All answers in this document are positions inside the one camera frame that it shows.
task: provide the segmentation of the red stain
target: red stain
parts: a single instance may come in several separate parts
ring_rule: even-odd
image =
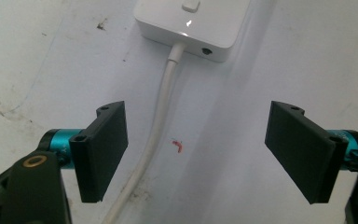
[[[182,152],[182,148],[183,148],[182,142],[178,142],[178,141],[176,141],[176,140],[173,140],[172,143],[178,147],[178,153],[181,153],[181,152]]]

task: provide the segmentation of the white surface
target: white surface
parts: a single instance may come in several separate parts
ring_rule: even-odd
[[[181,41],[186,52],[224,62],[240,32],[250,0],[138,0],[134,17],[142,35],[172,46]],[[184,11],[185,6],[197,12]],[[202,49],[212,54],[205,55]]]
[[[63,172],[76,224],[102,221],[152,123],[170,49],[141,37],[134,5],[0,1],[0,173],[47,130],[86,127],[98,106],[126,101],[130,144],[103,202],[81,203],[75,173]],[[339,174],[330,203],[309,205],[264,137],[271,100],[325,129],[358,131],[358,1],[249,9],[225,63],[184,55],[165,136],[120,223],[344,222],[355,174]]]

